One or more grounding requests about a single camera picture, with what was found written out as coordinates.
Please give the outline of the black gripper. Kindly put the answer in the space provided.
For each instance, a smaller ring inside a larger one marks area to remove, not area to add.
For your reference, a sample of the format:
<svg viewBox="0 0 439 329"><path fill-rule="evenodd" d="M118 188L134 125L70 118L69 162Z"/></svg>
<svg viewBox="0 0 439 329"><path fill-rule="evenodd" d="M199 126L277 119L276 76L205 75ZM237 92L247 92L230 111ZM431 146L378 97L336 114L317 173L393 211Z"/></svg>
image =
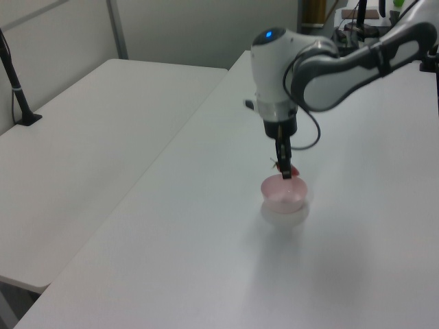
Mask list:
<svg viewBox="0 0 439 329"><path fill-rule="evenodd" d="M275 140L276 160L275 167L281 172L283 179L292 178L292 150L290 138L297 131L296 115L285 121L269 122L264 121L265 134Z"/></svg>

